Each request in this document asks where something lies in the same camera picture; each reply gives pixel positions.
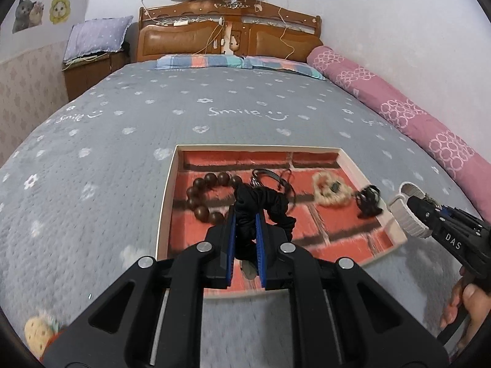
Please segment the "right hand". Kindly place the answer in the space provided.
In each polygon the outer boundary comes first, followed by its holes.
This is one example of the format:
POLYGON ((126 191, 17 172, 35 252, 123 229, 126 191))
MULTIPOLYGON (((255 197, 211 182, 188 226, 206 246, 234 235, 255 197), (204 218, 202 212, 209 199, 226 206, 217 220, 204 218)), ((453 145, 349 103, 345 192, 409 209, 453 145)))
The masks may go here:
POLYGON ((443 309, 440 328, 444 329, 448 324, 453 323, 457 317, 458 308, 460 306, 465 307, 470 316, 470 323, 466 333, 458 343, 458 350, 461 351, 470 343, 489 314, 490 294, 476 284, 466 283, 464 280, 464 275, 466 274, 464 267, 461 267, 459 273, 462 277, 454 285, 449 303, 443 309))

